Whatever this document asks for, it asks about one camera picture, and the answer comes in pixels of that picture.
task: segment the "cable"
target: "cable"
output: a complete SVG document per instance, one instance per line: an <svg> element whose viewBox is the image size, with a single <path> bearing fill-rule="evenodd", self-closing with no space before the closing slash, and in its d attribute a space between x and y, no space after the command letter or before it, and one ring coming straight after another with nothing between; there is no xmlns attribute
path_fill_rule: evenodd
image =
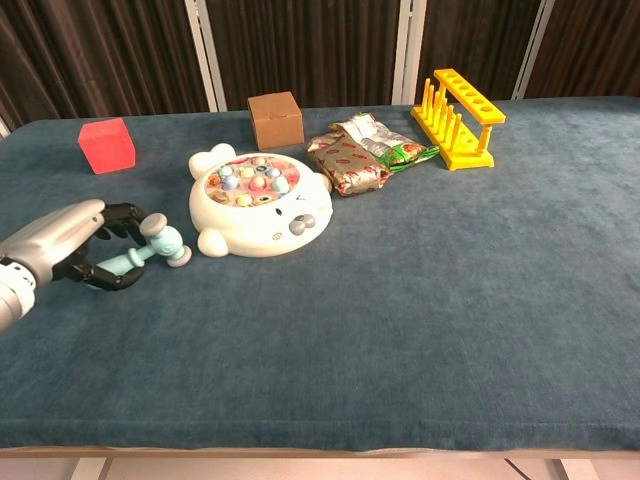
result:
<svg viewBox="0 0 640 480"><path fill-rule="evenodd" d="M513 468L518 475L524 478L524 480L531 480L531 477L528 477L527 475L525 475L525 473L522 470L520 470L518 467L516 467L511 460L509 460L508 458L505 458L504 461L507 462L509 466Z"/></svg>

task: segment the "robotic arm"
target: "robotic arm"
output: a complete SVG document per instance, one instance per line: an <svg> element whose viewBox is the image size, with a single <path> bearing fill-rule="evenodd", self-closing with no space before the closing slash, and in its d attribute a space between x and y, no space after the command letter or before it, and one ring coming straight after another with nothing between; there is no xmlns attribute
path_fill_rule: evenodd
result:
<svg viewBox="0 0 640 480"><path fill-rule="evenodd" d="M1 242L0 332L29 312L36 288L52 281L68 278L107 291L133 285L142 275L144 262L121 269L121 274L113 273L87 259L89 240L93 236L108 240L113 234L131 236L139 245L146 245L140 224L145 218L157 224L158 215L147 217L129 203L107 205L102 200L87 200L51 212ZM180 255L186 257L185 250Z"/></svg>

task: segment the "brown box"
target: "brown box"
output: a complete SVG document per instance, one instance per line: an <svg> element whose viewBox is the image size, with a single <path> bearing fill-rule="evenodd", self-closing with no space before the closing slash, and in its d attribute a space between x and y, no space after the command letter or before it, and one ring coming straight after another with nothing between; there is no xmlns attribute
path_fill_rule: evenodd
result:
<svg viewBox="0 0 640 480"><path fill-rule="evenodd" d="M304 143L302 112L291 92L250 97L248 103L260 150Z"/></svg>

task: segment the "white toy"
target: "white toy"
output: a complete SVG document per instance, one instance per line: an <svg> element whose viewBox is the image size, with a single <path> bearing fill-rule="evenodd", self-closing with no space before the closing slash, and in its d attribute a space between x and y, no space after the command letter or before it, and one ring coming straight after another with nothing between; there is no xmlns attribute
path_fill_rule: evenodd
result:
<svg viewBox="0 0 640 480"><path fill-rule="evenodd" d="M189 159L189 209L204 255L270 257L314 240L329 224L330 182L290 157L236 156L226 143Z"/></svg>

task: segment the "snack bag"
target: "snack bag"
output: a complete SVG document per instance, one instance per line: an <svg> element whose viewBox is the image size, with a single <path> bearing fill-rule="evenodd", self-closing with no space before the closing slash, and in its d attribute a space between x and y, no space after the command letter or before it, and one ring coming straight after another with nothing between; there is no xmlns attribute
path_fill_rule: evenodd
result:
<svg viewBox="0 0 640 480"><path fill-rule="evenodd" d="M391 171L344 132L311 140L307 152L344 197L384 186Z"/></svg>
<svg viewBox="0 0 640 480"><path fill-rule="evenodd" d="M438 147L425 147L398 133L391 132L370 113L354 115L345 122L333 123L334 131L344 131L393 173L429 160L440 152Z"/></svg>

